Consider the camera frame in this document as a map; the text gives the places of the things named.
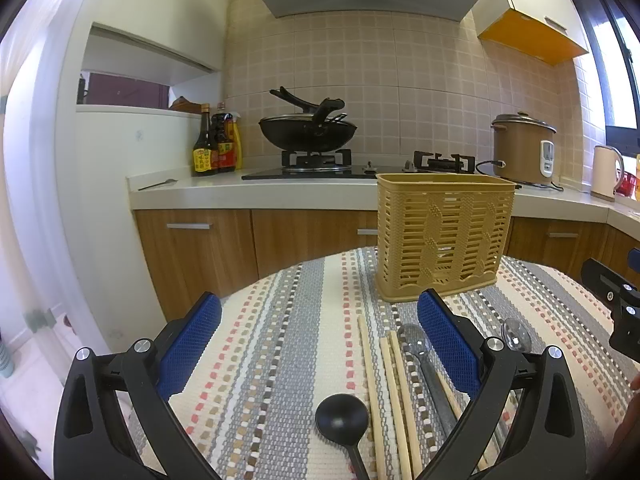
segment rice cooker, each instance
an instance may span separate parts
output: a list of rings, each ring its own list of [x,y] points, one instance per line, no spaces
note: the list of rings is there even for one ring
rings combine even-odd
[[[492,127],[497,176],[531,184],[551,183],[554,127],[524,112],[498,115]]]

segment window frame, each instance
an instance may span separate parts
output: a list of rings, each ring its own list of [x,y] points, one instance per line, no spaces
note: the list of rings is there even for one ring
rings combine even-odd
[[[618,6],[618,9],[620,10],[620,12],[622,12],[623,16],[627,20],[629,20],[629,17],[626,15],[625,9],[623,9],[623,7],[620,6],[620,4],[617,3],[616,0],[612,1]],[[640,153],[640,89],[638,88],[638,81],[636,80],[636,75],[634,73],[631,51],[626,46],[624,37],[622,36],[622,31],[620,31],[618,22],[616,21],[613,14],[613,10],[611,9],[607,0],[599,0],[599,2],[602,5],[607,18],[609,19],[609,23],[613,29],[616,39],[618,40],[618,46],[620,47],[620,52],[622,53],[622,58],[625,63],[626,75],[629,79],[631,95],[636,112],[635,128],[625,128],[622,126],[610,126],[608,124],[605,124],[607,144],[617,148],[623,155],[635,157],[638,153]],[[587,34],[587,39],[589,40],[589,44],[591,47],[591,53],[593,54],[596,68],[598,70],[600,88],[602,89],[602,100],[604,103],[610,102],[611,95],[608,88],[606,90],[602,88],[603,78],[600,76],[600,74],[606,73],[606,69],[604,65],[604,59],[602,57],[602,52],[600,50],[600,45],[598,44],[598,41],[593,33],[593,27],[591,27],[591,24],[585,24],[585,19],[583,19],[581,15],[580,19],[582,20],[582,24],[584,25],[584,30]]]

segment gas stove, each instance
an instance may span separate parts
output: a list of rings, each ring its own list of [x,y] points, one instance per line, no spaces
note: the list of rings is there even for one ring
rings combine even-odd
[[[332,154],[282,152],[282,166],[273,170],[247,174],[243,180],[290,178],[375,178],[379,173],[474,173],[476,160],[459,154],[441,158],[441,153],[415,152],[414,161],[400,166],[366,166],[351,163],[351,150],[337,150]]]
[[[474,156],[453,153],[452,158],[440,158],[442,153],[414,152],[414,164],[405,165],[404,170],[412,173],[465,173],[476,172]]]

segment metal bolt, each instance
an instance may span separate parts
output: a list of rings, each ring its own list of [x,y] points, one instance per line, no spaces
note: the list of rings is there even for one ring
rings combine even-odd
[[[89,357],[90,353],[91,351],[88,348],[81,348],[76,352],[76,359],[78,359],[78,361],[84,361]]]
[[[133,345],[133,349],[139,354],[143,354],[150,348],[151,348],[151,341],[149,341],[149,339],[141,339],[140,341],[136,341],[136,344]]]
[[[504,343],[497,337],[491,337],[487,340],[486,345],[494,352],[499,352],[504,348]]]
[[[549,355],[553,359],[559,359],[559,358],[562,357],[562,350],[559,349],[557,346],[550,346],[549,347]]]

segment wok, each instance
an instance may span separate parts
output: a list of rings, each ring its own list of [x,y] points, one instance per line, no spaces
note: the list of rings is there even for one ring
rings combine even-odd
[[[319,105],[299,99],[280,87],[271,94],[302,108],[301,114],[284,114],[260,120],[267,140],[288,152],[334,152],[351,140],[357,126],[345,121],[345,114],[329,118],[344,108],[342,99],[325,99]]]

